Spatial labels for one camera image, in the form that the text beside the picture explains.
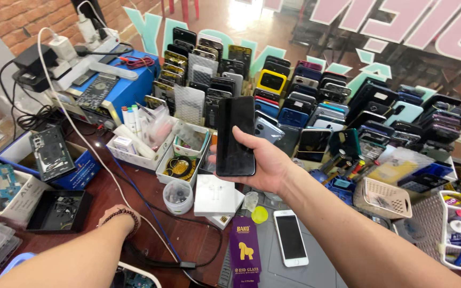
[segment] red wire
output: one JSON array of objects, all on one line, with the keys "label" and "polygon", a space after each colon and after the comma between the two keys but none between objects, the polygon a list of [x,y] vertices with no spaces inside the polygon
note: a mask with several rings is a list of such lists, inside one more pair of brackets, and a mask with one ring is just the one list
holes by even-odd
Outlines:
[{"label": "red wire", "polygon": [[127,57],[119,57],[119,59],[122,61],[120,63],[117,63],[115,66],[125,65],[130,70],[152,66],[155,63],[155,61],[149,56],[145,56],[144,58],[138,58],[135,56],[127,56]]}]

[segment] blue box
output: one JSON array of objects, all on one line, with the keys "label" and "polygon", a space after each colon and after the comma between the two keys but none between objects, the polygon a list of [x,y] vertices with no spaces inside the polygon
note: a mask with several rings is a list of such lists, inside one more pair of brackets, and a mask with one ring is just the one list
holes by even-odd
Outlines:
[{"label": "blue box", "polygon": [[[0,153],[0,161],[10,164],[14,169],[31,174],[40,179],[40,173],[30,167],[36,166],[35,156],[30,145],[31,131],[22,134]],[[76,171],[68,173],[48,184],[66,190],[83,190],[99,172],[99,163],[85,147],[65,141],[69,154],[76,165]]]}]

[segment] basket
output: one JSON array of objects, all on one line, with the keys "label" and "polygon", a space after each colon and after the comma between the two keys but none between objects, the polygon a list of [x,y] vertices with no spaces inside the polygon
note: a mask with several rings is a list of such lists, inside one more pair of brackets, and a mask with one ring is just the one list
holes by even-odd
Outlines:
[{"label": "basket", "polygon": [[388,219],[412,217],[410,197],[404,189],[367,177],[357,184],[353,205]]},{"label": "basket", "polygon": [[461,210],[461,207],[449,206],[444,202],[443,197],[450,194],[459,193],[443,190],[414,205],[413,219],[418,221],[427,233],[426,239],[416,243],[416,246],[446,267],[461,270],[461,266],[446,261],[446,253],[461,251],[461,246],[447,244],[446,241],[448,213],[452,210]]}]

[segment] purple package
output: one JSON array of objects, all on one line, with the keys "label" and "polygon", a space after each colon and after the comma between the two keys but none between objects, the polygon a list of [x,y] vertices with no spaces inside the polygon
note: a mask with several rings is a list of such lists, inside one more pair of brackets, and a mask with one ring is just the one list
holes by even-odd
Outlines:
[{"label": "purple package", "polygon": [[251,218],[234,217],[229,235],[230,267],[234,271],[233,287],[257,287],[261,273],[261,258],[257,230]]}]

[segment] brick wall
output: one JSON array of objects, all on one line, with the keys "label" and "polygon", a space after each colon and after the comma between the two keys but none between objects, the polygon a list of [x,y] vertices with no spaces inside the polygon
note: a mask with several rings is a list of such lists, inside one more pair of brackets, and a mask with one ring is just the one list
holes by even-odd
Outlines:
[{"label": "brick wall", "polygon": [[[159,0],[134,0],[137,8],[146,12]],[[131,21],[121,6],[132,7],[129,0],[99,0],[99,6],[108,27],[122,32]],[[77,29],[77,13],[70,0],[0,0],[0,37],[14,55],[36,43],[42,27],[51,27],[56,33],[66,36],[71,43],[83,43]],[[22,29],[25,27],[31,37]],[[44,32],[44,42],[49,33]]]}]

